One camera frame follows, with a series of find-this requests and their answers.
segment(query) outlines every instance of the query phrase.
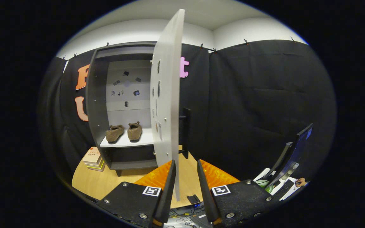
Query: black curtain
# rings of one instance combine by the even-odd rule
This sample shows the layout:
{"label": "black curtain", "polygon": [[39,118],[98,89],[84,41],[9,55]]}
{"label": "black curtain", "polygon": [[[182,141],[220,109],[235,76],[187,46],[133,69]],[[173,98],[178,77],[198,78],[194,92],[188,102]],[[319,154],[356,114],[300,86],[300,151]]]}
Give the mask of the black curtain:
{"label": "black curtain", "polygon": [[[95,146],[74,101],[85,98],[85,88],[75,86],[78,69],[90,64],[93,52],[71,58],[64,73],[65,60],[54,58],[41,87],[43,147],[61,157],[71,173]],[[267,40],[208,54],[207,49],[183,44],[181,56],[189,65],[184,67],[188,76],[180,79],[180,115],[182,108],[191,109],[189,151],[196,159],[240,180],[252,179],[275,163],[296,133],[314,123],[293,174],[312,177],[330,149],[336,103],[330,78],[310,46]],[[83,106],[88,115],[85,100]]]}
{"label": "black curtain", "polygon": [[[189,64],[184,67],[184,71],[188,72],[187,77],[180,79],[180,116],[183,115],[183,108],[191,110],[188,150],[195,159],[198,159],[197,155],[206,150],[204,135],[208,118],[209,55],[207,49],[183,44],[181,57],[184,57]],[[182,127],[180,121],[180,142],[183,135]]]}
{"label": "black curtain", "polygon": [[256,41],[218,50],[209,59],[209,149],[200,157],[240,180],[252,179],[275,163],[296,133],[314,123],[293,174],[311,178],[330,149],[336,101],[310,46]]}
{"label": "black curtain", "polygon": [[57,57],[52,59],[40,86],[36,113],[43,152],[58,178],[71,183],[71,169],[60,147],[62,142],[57,137],[57,132],[64,125],[60,114],[60,83],[66,62]]}
{"label": "black curtain", "polygon": [[60,111],[58,115],[64,121],[62,129],[57,132],[61,139],[61,149],[74,173],[81,159],[91,146],[95,146],[88,122],[78,117],[76,97],[84,97],[83,109],[87,113],[86,88],[76,90],[78,70],[90,64],[95,50],[90,50],[69,59],[60,84]]}

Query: orange letter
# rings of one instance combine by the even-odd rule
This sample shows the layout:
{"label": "orange letter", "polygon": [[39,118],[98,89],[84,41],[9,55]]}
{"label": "orange letter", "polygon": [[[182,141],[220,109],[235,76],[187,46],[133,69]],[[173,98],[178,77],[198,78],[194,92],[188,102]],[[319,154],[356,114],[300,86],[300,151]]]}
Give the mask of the orange letter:
{"label": "orange letter", "polygon": [[78,69],[78,82],[77,82],[77,85],[75,86],[75,90],[82,89],[87,85],[87,82],[85,81],[85,79],[88,76],[89,68],[90,68],[90,65],[88,64],[87,66],[83,66],[80,69]]}
{"label": "orange letter", "polygon": [[84,113],[84,107],[82,106],[82,102],[84,101],[84,97],[76,97],[74,99],[75,101],[75,104],[77,105],[77,114],[78,114],[78,117],[80,117],[80,119],[82,121],[88,121],[88,116],[85,115]]}

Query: hand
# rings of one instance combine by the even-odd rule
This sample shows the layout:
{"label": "hand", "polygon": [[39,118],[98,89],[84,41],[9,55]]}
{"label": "hand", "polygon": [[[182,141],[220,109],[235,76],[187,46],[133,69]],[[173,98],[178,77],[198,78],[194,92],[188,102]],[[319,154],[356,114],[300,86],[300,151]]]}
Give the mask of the hand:
{"label": "hand", "polygon": [[304,186],[304,185],[306,185],[305,178],[300,178],[295,182],[296,187],[301,187],[301,186]]}

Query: green object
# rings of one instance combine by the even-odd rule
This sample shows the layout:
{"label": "green object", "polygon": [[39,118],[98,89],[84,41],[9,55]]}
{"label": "green object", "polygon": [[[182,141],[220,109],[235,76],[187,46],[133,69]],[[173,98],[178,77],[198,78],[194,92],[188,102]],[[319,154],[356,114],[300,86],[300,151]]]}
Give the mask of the green object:
{"label": "green object", "polygon": [[[258,181],[256,181],[256,183],[260,186],[260,187],[262,187],[262,188],[264,188],[266,185],[268,185],[268,180],[258,180]],[[269,186],[268,188],[266,188],[265,190],[268,192],[268,193],[271,193],[272,192],[272,189],[273,189],[273,186],[271,185],[271,186]]]}

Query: white wall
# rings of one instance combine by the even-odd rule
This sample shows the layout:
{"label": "white wall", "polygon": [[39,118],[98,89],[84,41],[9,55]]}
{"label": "white wall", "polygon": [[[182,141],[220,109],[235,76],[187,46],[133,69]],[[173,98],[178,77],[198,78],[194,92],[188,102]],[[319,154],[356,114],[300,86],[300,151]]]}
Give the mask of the white wall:
{"label": "white wall", "polygon": [[[119,22],[93,30],[77,39],[66,43],[56,54],[57,57],[70,59],[74,53],[81,54],[92,49],[118,43],[157,41],[169,20],[141,19]],[[212,49],[214,47],[213,33],[193,24],[184,23],[182,43]]]}
{"label": "white wall", "polygon": [[273,18],[248,18],[221,26],[213,31],[217,50],[248,42],[261,40],[291,40],[307,44],[299,35]]}

